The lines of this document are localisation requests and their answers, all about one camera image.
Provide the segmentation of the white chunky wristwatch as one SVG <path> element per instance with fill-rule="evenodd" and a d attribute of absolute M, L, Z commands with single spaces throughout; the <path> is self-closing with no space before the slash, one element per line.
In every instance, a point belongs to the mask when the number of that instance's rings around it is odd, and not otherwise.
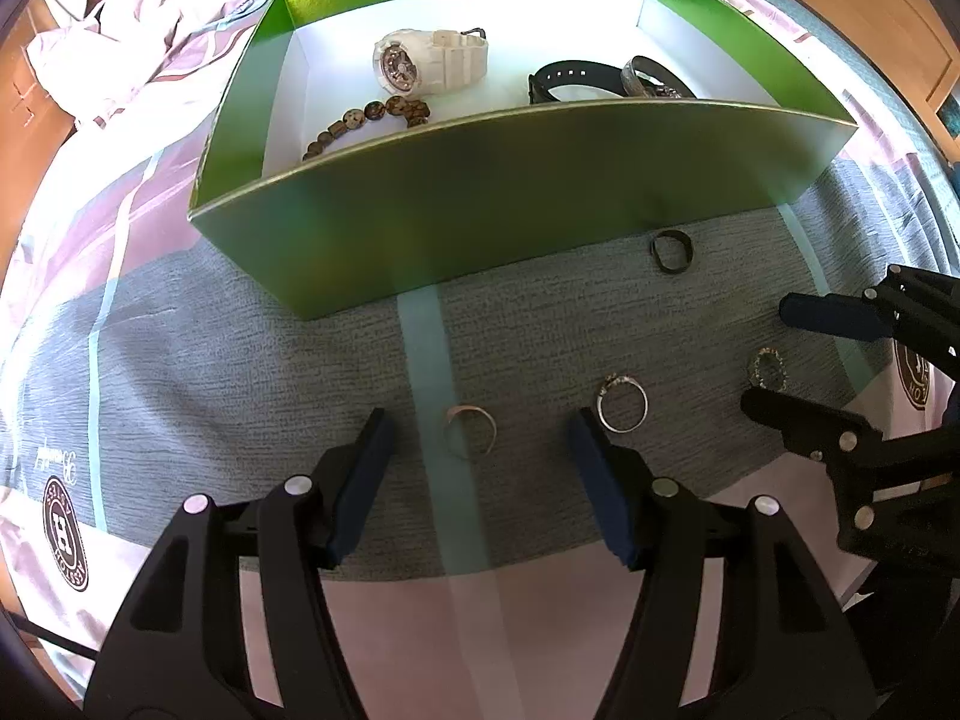
<path fill-rule="evenodd" d="M 374 44 L 371 64 L 387 93 L 402 98 L 454 93 L 487 75 L 487 32 L 399 29 Z"/>

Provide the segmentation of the plaid pink grey bedsheet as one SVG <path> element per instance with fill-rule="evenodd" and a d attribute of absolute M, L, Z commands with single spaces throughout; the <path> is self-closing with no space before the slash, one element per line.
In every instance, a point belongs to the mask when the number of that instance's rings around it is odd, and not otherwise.
<path fill-rule="evenodd" d="M 633 445 L 656 472 L 722 504 L 776 497 L 853 593 L 867 566 L 836 544 L 827 472 L 740 411 L 747 359 L 771 344 L 793 394 L 861 411 L 890 351 L 793 332 L 779 298 L 852 293 L 892 262 L 952 270 L 958 202 L 835 41 L 737 2 L 859 128 L 796 203 L 695 224 L 676 277 L 636 236 L 303 322 L 189 231 L 202 132 L 96 188 L 52 172 L 2 304 L 2 550 L 29 616 L 98 645 L 189 494 L 267 493 L 379 406 L 397 452 L 325 577 L 368 713 L 590 717 L 640 578 L 602 543 L 566 422 L 617 371 L 651 394 Z"/>

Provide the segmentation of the wooden bed footboard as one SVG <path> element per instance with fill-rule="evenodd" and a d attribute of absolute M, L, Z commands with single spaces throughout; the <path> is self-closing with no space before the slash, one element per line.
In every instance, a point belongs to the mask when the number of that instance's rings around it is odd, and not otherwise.
<path fill-rule="evenodd" d="M 958 46 L 929 0 L 799 0 L 866 55 L 916 114 L 947 161 L 958 130 L 942 114 L 957 101 Z"/>

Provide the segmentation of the green cardboard box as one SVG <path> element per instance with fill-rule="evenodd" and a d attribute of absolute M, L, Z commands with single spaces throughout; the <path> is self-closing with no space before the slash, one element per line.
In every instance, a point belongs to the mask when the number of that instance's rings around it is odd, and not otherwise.
<path fill-rule="evenodd" d="M 189 221 L 305 319 L 666 224 L 797 199 L 853 136 L 838 99 L 721 0 L 649 0 L 742 68 L 763 103 L 501 104 L 267 166 L 299 28 L 402 0 L 272 0 L 221 99 Z"/>

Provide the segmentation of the wooden bed headboard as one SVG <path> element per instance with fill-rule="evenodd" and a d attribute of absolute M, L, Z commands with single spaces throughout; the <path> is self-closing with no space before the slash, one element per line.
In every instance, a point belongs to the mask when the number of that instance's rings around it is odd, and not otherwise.
<path fill-rule="evenodd" d="M 0 268 L 7 274 L 37 187 L 73 130 L 73 119 L 37 81 L 26 49 L 55 28 L 44 0 L 28 0 L 2 44 L 0 93 Z"/>

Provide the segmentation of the pink crumpled duvet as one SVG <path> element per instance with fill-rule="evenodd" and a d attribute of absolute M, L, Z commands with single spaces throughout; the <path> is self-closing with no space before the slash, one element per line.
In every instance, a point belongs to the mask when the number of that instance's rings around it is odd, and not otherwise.
<path fill-rule="evenodd" d="M 28 44 L 39 85 L 80 126 L 106 125 L 190 34 L 247 0 L 103 0 L 98 13 Z"/>

